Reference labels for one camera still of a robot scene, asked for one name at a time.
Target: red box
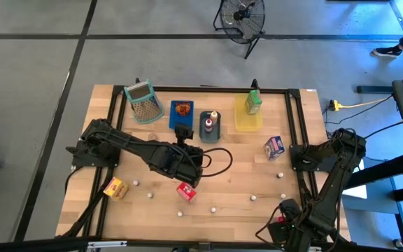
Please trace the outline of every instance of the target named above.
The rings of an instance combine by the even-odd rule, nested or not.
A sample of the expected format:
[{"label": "red box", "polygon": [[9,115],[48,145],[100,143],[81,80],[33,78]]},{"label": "red box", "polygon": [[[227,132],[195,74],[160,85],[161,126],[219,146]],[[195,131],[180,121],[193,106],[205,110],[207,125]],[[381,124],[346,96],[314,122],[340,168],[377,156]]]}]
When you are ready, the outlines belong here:
[{"label": "red box", "polygon": [[194,188],[184,182],[177,187],[176,192],[178,192],[178,194],[188,202],[194,199],[195,195],[197,194]]}]

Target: metal grater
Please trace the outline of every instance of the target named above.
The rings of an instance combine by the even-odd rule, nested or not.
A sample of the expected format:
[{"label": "metal grater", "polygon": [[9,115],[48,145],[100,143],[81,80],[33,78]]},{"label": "metal grater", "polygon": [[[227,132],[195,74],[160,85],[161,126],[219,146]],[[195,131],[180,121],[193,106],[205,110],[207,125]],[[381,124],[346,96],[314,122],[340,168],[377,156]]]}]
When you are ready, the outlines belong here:
[{"label": "metal grater", "polygon": [[164,115],[164,109],[149,80],[124,87],[138,123],[151,123]]}]

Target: purple box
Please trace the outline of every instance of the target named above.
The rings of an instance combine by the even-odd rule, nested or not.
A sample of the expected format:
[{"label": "purple box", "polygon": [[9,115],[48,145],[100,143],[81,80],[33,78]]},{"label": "purple box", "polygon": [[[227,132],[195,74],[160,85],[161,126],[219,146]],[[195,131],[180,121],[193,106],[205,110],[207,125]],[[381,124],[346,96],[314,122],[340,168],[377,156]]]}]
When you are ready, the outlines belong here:
[{"label": "purple box", "polygon": [[274,160],[284,152],[284,145],[283,141],[281,140],[280,136],[273,136],[271,137],[265,144],[264,144],[264,151],[267,155],[268,160]]}]

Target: wooden tabletop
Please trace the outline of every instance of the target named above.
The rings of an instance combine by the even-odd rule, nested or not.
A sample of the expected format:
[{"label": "wooden tabletop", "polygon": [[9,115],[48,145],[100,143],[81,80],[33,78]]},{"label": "wooden tabletop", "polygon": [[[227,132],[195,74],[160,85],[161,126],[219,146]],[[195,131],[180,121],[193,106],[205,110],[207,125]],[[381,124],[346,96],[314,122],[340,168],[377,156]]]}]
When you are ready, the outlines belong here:
[{"label": "wooden tabletop", "polygon": [[[111,99],[112,85],[95,85],[88,106],[83,129],[92,119],[106,118]],[[203,92],[157,92],[164,107],[164,116],[150,124],[136,123],[129,104],[124,116],[122,131],[147,139],[154,132],[158,141],[176,142],[173,130],[169,129],[171,100],[192,100],[195,104],[194,139],[186,143],[200,146],[204,150],[223,147],[233,157],[232,167],[224,174],[202,178],[195,189],[197,196],[187,203],[176,192],[181,183],[150,171],[141,158],[126,151],[121,152],[115,176],[129,185],[129,191],[116,202],[109,200],[104,238],[145,239],[169,241],[210,242],[258,242],[255,232],[269,219],[281,201],[281,194],[299,202],[296,174],[291,169],[288,146],[290,130],[283,94],[262,94],[261,105],[264,127],[257,132],[238,132],[234,125],[234,98],[232,93]],[[318,95],[315,90],[301,90],[302,106],[310,144],[321,144],[327,140]],[[295,101],[292,100],[298,139],[301,139]],[[222,115],[221,138],[218,143],[200,141],[199,114],[216,110]],[[281,136],[286,152],[275,161],[267,161],[263,145],[272,136]],[[229,157],[222,151],[210,153],[213,162],[204,170],[205,174],[217,172],[227,166]],[[73,175],[64,199],[62,213],[57,226],[57,235],[65,233],[77,220],[88,204],[94,178],[94,167],[84,167]],[[283,172],[283,178],[277,174]],[[317,172],[320,189],[326,173]],[[132,181],[139,180],[139,186]],[[255,195],[257,200],[250,201]],[[90,234],[96,230],[99,209],[96,209]],[[341,210],[340,234],[349,239],[344,211]],[[271,241],[265,230],[262,236]]]}]

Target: gray floor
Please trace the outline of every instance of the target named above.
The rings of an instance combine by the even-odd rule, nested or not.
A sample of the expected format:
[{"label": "gray floor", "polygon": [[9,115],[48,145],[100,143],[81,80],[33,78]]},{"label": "gray floor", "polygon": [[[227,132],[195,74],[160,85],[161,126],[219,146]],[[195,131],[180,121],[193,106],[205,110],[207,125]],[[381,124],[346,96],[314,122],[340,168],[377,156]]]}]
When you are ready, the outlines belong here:
[{"label": "gray floor", "polygon": [[[89,0],[0,0],[0,33],[78,34],[89,5]],[[402,34],[389,3],[294,0],[267,1],[266,5],[267,34]],[[214,0],[99,1],[90,33],[213,34],[217,7]],[[76,42],[0,41],[0,159],[5,162],[0,169],[0,242],[11,239]],[[355,104],[384,97],[356,94],[355,86],[389,85],[403,78],[403,53],[396,60],[370,55],[375,47],[395,44],[260,41],[244,60],[246,47],[229,40],[86,41],[27,239],[51,238],[55,233],[71,163],[64,147],[74,145],[80,134],[94,84],[131,84],[139,77],[149,78],[154,85],[247,87],[256,78],[262,87],[315,88],[323,107],[330,99]],[[338,121],[357,111],[328,116]],[[353,127],[364,136],[399,119],[391,100],[342,127]],[[327,129],[336,127],[328,125]],[[403,128],[372,137],[367,149],[373,158],[403,154]],[[348,215],[358,218],[360,213],[349,211]],[[395,228],[390,218],[366,213],[362,223],[367,228],[350,224],[351,236],[361,244],[390,247],[390,240],[399,236],[386,232]]]}]

